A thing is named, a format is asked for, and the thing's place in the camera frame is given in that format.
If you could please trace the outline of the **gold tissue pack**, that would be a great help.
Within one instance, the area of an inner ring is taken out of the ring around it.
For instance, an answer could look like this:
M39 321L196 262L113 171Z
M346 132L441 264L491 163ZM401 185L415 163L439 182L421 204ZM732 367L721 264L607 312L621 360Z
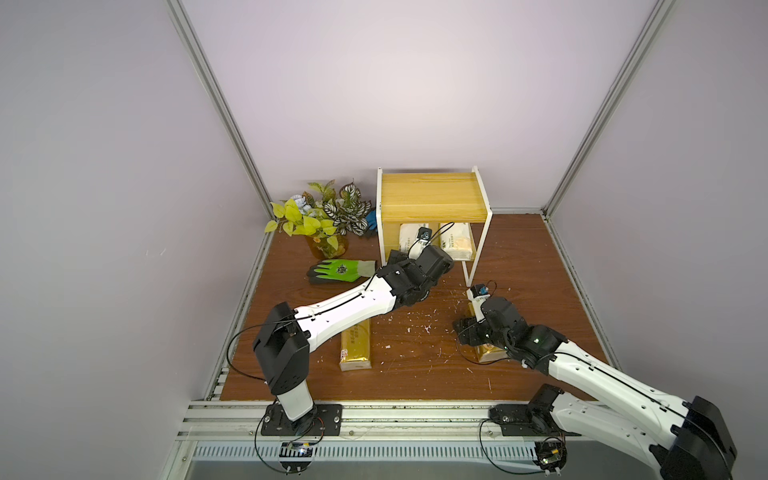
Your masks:
M341 333L339 366L342 372L368 370L371 365L371 326L365 320Z
M471 348L473 351L473 353L470 356L470 360L472 362L475 362L481 365L493 364L499 361L506 360L507 355L503 349L498 348L490 343L486 343L486 344L478 343L480 336L477 333L475 333L477 320L475 316L474 307L472 306L471 303L468 304L467 313L470 319L468 337L471 340Z

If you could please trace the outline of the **white tissue pack green edge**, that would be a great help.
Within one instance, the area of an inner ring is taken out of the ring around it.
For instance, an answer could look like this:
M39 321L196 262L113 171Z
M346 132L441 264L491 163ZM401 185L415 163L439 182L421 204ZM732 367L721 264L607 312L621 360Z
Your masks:
M419 242L417 240L417 233L421 226L430 228L427 223L408 223L400 226L400 251L406 254L410 259L418 258L423 249L428 245L428 243Z

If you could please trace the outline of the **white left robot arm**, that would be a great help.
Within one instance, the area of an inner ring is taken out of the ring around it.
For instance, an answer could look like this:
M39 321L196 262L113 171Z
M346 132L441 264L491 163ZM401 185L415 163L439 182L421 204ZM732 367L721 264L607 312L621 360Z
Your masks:
M332 337L370 318L423 301L454 260L435 245L416 258L396 260L363 284L319 303L291 307L283 302L269 312L252 349L270 393L293 423L315 415L307 379L310 355Z

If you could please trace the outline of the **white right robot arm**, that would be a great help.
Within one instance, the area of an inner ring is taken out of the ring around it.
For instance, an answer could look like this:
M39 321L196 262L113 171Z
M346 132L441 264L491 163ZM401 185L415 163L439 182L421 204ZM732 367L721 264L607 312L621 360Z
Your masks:
M453 328L462 345L492 345L522 367L569 384L599 401L590 407L553 385L528 404L545 426L621 451L663 479L729 479L738 453L720 409L685 400L611 367L545 325L530 325L513 303L484 285L467 292L471 314Z

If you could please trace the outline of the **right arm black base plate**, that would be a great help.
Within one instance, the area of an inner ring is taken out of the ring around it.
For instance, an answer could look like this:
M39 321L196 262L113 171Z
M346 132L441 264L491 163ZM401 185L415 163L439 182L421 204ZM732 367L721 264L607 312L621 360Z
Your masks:
M488 419L498 425L503 436L562 436L567 432L544 407L523 404L497 404L488 410Z

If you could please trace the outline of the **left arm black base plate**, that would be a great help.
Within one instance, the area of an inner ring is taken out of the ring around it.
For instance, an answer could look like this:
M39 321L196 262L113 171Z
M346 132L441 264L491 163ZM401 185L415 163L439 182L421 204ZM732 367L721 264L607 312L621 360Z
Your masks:
M266 437L339 436L343 406L335 403L315 404L297 420L288 418L279 403L269 405L259 427L259 433Z

